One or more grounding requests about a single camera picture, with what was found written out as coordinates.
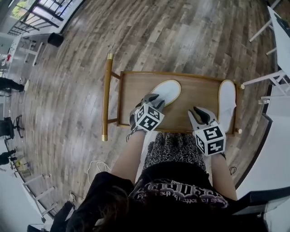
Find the person's right arm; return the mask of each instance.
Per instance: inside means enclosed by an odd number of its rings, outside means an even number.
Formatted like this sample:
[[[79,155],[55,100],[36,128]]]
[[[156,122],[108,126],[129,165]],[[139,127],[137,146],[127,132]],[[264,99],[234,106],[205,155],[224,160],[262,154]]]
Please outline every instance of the person's right arm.
[[[223,196],[237,201],[237,193],[226,159],[221,154],[212,155],[213,187]]]

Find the black chair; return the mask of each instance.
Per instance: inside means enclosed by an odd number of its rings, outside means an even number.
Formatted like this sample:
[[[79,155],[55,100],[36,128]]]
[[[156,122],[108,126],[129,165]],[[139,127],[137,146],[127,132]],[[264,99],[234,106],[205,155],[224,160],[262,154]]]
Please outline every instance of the black chair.
[[[19,126],[19,120],[21,117],[22,115],[18,116],[13,123],[10,117],[4,118],[4,120],[0,120],[0,136],[9,136],[9,138],[6,138],[7,140],[14,139],[14,129],[17,129],[20,138],[23,138],[20,130],[24,130],[24,128]]]

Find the wooden handle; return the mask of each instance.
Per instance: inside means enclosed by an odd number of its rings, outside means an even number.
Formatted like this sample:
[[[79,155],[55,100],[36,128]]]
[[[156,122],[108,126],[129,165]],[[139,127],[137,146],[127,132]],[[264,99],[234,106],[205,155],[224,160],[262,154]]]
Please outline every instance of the wooden handle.
[[[109,93],[110,93],[112,65],[113,65],[113,54],[109,53],[106,62],[106,73],[104,83],[102,135],[101,135],[102,141],[108,141],[108,112],[109,112]]]

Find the speckled skirt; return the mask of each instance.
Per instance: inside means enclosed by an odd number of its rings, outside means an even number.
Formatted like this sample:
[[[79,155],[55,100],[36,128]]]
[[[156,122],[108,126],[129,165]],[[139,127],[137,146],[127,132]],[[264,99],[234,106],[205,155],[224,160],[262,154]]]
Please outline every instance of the speckled skirt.
[[[165,138],[162,133],[157,134],[155,141],[148,145],[144,169],[168,161],[196,164],[206,172],[202,153],[192,134],[167,133]]]

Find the foot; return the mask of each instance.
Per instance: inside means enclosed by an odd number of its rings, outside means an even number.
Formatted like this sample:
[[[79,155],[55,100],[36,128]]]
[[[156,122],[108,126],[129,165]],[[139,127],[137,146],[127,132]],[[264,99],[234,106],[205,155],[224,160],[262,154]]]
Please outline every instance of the foot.
[[[76,202],[76,195],[72,191],[69,191],[68,193],[69,193],[69,201],[72,203],[75,203]]]
[[[24,91],[27,91],[29,87],[29,80],[27,80],[27,82],[24,85]]]

